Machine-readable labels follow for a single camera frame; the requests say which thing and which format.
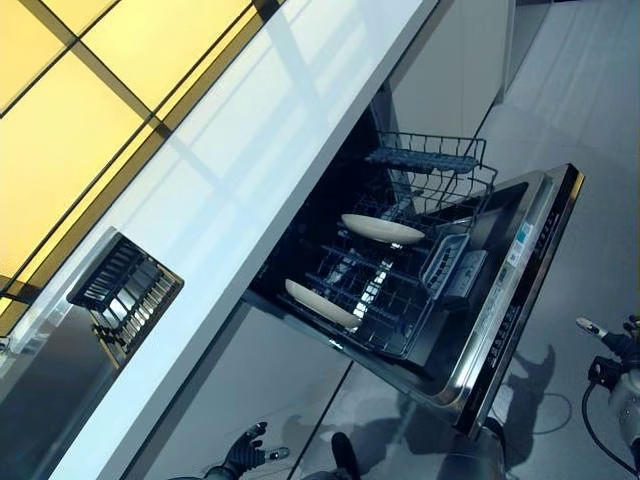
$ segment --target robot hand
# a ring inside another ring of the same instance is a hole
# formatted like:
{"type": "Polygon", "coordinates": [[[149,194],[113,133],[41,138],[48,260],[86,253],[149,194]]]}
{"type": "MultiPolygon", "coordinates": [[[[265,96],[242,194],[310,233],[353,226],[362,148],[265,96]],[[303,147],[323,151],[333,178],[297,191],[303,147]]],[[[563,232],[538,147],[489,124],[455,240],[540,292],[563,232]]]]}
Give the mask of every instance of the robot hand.
{"type": "Polygon", "coordinates": [[[289,449],[285,447],[274,450],[260,450],[262,440],[256,440],[267,431],[267,422],[253,425],[238,438],[227,453],[221,466],[214,467],[205,478],[230,478],[236,480],[252,468],[267,462],[281,460],[289,456],[289,449]]]}

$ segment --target cable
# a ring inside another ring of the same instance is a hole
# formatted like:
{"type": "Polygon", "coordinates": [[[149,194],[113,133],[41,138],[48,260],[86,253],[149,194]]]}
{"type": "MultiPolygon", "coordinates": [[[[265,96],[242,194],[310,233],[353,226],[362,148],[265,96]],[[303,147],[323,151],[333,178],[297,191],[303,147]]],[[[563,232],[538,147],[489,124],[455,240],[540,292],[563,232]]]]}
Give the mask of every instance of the cable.
{"type": "Polygon", "coordinates": [[[585,427],[587,427],[587,431],[589,432],[589,435],[591,435],[591,438],[593,439],[595,444],[600,448],[600,450],[606,453],[607,456],[611,458],[611,460],[616,462],[618,465],[620,465],[622,468],[624,468],[626,471],[628,471],[635,477],[637,475],[637,472],[633,468],[631,468],[631,466],[627,464],[624,460],[622,460],[615,453],[613,453],[611,450],[605,447],[600,441],[600,439],[597,437],[596,432],[593,431],[593,427],[591,427],[591,422],[589,422],[589,414],[587,412],[587,406],[589,404],[589,397],[591,396],[591,392],[593,391],[595,386],[596,386],[596,383],[591,382],[587,387],[587,389],[584,391],[584,395],[582,396],[582,419],[584,420],[584,425],[585,427]]]}

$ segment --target upper dish rack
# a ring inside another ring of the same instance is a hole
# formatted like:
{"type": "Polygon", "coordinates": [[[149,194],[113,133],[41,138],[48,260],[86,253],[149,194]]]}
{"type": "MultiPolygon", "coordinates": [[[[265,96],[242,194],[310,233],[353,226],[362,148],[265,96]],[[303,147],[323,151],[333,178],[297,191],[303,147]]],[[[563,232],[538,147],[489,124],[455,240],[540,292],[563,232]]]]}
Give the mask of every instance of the upper dish rack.
{"type": "Polygon", "coordinates": [[[379,132],[380,146],[365,161],[388,170],[388,182],[367,185],[352,213],[421,230],[432,241],[473,228],[494,190],[498,171],[483,163],[486,141],[379,132]],[[391,202],[372,195],[391,188],[391,202]]]}

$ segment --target dishwasher label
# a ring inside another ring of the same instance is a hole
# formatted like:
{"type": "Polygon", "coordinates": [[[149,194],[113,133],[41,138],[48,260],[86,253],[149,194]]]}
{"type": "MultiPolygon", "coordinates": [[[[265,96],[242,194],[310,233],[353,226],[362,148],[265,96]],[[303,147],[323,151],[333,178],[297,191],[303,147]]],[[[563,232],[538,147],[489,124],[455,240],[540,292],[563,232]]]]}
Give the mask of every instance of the dishwasher label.
{"type": "Polygon", "coordinates": [[[522,227],[520,227],[520,230],[516,235],[513,245],[511,245],[511,248],[509,249],[509,253],[507,254],[507,262],[513,268],[516,268],[518,266],[518,263],[520,262],[520,257],[522,257],[522,254],[525,251],[525,245],[527,244],[527,239],[531,236],[532,231],[533,231],[533,225],[531,225],[530,223],[524,222],[522,224],[522,227]]]}

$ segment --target kitchen counter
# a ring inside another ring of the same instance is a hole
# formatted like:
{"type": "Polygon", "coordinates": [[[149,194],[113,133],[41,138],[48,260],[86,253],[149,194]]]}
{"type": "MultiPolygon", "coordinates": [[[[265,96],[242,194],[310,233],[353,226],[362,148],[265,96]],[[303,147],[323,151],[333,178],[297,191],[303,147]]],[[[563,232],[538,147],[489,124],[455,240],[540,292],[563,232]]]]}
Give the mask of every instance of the kitchen counter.
{"type": "Polygon", "coordinates": [[[64,296],[109,228],[183,290],[51,478],[119,478],[437,4],[289,0],[87,235],[17,329],[64,296]]]}

